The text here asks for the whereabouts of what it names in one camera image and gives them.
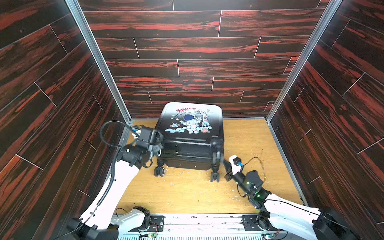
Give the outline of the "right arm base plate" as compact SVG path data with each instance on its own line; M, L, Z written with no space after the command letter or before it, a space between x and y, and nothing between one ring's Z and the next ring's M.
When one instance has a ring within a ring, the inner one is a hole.
M270 214L258 213L257 215L242 215L241 224L246 232L277 231L270 222Z

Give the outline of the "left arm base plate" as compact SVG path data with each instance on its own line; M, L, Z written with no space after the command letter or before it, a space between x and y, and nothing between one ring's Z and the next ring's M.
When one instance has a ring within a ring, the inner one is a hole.
M140 227L130 230L130 232L158 233L164 230L164 224L165 224L165 216L151 215L149 219L145 218L143 224Z

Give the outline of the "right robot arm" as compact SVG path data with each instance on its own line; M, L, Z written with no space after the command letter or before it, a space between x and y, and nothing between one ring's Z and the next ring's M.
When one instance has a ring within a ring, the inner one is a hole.
M226 181L233 180L249 203L259 210L256 222L264 231L283 230L305 240L358 240L360 236L335 209L299 205L263 188L256 170L243 174L245 164L236 155L224 160Z

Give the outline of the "black white astronaut suitcase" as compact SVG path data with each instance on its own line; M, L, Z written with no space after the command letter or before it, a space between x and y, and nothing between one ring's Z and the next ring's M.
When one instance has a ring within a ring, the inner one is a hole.
M164 135L164 148L157 158L156 177L165 167L212 170L210 180L219 181L224 162L223 110L216 105L167 103L156 130Z

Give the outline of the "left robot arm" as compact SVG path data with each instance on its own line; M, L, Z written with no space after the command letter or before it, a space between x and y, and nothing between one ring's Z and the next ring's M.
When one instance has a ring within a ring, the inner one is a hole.
M145 126L131 129L134 141L116 146L117 155L111 173L102 189L79 218L68 222L69 234L76 240L116 240L131 230L146 231L151 225L151 212L134 207L130 212L115 216L114 212L127 187L141 168L147 168L154 156L160 156L164 135Z

